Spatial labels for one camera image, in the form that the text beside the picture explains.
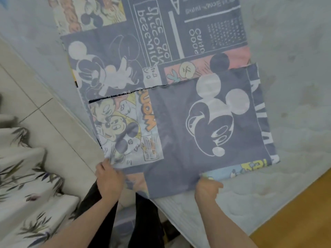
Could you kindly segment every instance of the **white tile floor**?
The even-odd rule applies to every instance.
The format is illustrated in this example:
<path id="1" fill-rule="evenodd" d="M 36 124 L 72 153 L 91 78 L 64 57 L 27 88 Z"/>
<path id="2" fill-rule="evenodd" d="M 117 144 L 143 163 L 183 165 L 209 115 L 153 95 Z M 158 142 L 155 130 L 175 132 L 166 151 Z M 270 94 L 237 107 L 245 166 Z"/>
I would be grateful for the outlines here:
<path id="1" fill-rule="evenodd" d="M 47 150 L 46 169 L 65 179 L 65 193 L 82 199 L 96 179 L 102 150 L 1 39 L 0 94 L 0 112 L 16 116 L 29 129 L 30 145 Z M 134 203 L 135 193 L 125 189 L 118 210 Z"/>

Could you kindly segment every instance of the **forearm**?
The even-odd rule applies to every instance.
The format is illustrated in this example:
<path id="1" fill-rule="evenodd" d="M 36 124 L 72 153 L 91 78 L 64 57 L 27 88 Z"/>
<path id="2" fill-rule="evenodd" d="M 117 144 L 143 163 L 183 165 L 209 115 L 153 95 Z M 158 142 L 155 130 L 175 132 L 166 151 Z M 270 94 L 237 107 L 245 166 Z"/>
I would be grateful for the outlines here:
<path id="1" fill-rule="evenodd" d="M 84 212 L 68 227 L 43 244 L 42 248 L 83 248 L 87 247 L 105 217 L 117 200 L 105 202 L 102 199 Z"/>
<path id="2" fill-rule="evenodd" d="M 254 242 L 228 218 L 214 199 L 196 196 L 211 248 L 256 248 Z"/>

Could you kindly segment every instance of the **right hand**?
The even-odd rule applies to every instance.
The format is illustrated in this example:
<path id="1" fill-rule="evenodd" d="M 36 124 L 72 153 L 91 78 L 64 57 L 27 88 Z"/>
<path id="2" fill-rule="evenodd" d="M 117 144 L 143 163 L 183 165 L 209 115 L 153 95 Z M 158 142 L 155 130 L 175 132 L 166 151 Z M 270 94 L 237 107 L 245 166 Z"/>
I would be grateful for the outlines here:
<path id="1" fill-rule="evenodd" d="M 121 195 L 125 175 L 122 171 L 114 170 L 108 158 L 97 164 L 95 175 L 102 200 L 112 207 Z"/>
<path id="2" fill-rule="evenodd" d="M 208 178 L 200 178 L 195 189 L 195 198 L 215 200 L 219 188 L 223 188 L 222 183 Z"/>

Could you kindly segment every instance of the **wooden floor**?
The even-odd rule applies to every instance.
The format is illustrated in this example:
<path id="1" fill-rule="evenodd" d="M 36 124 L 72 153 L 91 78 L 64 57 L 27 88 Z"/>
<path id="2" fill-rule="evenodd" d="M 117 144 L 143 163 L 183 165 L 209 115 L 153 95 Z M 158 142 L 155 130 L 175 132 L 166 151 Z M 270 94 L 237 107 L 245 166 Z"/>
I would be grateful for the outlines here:
<path id="1" fill-rule="evenodd" d="M 259 248 L 331 247 L 331 169 L 251 238 Z"/>

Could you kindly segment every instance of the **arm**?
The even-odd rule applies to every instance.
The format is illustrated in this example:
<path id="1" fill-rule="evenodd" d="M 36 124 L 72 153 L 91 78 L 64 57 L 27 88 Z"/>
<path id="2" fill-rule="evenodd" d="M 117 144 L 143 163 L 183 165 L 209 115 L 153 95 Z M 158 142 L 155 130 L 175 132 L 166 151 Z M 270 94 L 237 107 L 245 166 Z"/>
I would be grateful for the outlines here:
<path id="1" fill-rule="evenodd" d="M 96 168 L 97 185 L 102 199 L 41 248 L 81 248 L 90 244 L 103 220 L 118 201 L 124 185 L 124 175 L 115 171 L 108 159 L 99 163 Z"/>
<path id="2" fill-rule="evenodd" d="M 229 219 L 217 205 L 215 199 L 223 184 L 201 178 L 197 184 L 197 202 L 211 248 L 257 248 L 254 242 Z"/>

